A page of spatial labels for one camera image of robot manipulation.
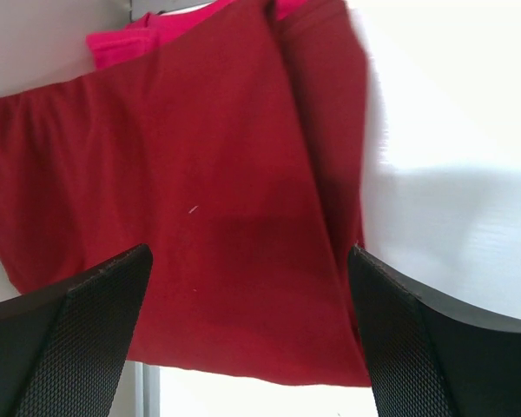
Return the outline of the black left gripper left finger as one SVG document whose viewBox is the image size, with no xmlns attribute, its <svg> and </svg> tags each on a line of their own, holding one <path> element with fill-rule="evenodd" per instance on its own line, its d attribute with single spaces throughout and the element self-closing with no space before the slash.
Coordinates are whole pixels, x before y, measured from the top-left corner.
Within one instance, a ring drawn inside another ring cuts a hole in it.
<svg viewBox="0 0 521 417">
<path fill-rule="evenodd" d="M 106 416 L 153 256 L 135 246 L 0 302 L 0 416 Z"/>
</svg>

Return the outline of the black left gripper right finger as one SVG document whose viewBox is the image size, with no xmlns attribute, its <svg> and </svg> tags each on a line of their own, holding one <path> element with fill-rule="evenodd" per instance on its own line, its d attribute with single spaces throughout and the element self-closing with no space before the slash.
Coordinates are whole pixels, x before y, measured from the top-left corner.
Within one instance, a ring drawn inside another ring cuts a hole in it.
<svg viewBox="0 0 521 417">
<path fill-rule="evenodd" d="M 521 320 L 416 281 L 354 247 L 348 271 L 380 416 L 521 417 Z"/>
</svg>

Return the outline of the dark red t shirt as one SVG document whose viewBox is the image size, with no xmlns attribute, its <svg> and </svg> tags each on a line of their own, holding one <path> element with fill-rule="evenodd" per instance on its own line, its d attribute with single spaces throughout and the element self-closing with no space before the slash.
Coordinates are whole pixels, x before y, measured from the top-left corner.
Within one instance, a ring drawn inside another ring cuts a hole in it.
<svg viewBox="0 0 521 417">
<path fill-rule="evenodd" d="M 0 261 L 22 293 L 137 244 L 132 361 L 366 387 L 367 60 L 342 1 L 235 1 L 136 59 L 0 98 Z"/>
</svg>

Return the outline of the pink red t shirt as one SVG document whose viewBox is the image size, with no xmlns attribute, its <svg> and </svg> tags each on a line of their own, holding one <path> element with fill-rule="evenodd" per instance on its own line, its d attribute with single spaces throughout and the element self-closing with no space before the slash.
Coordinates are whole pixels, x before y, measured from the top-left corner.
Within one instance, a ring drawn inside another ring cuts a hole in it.
<svg viewBox="0 0 521 417">
<path fill-rule="evenodd" d="M 207 20 L 232 1 L 214 1 L 197 10 L 167 14 L 148 12 L 121 30 L 88 34 L 86 44 L 98 70 L 142 56 Z"/>
</svg>

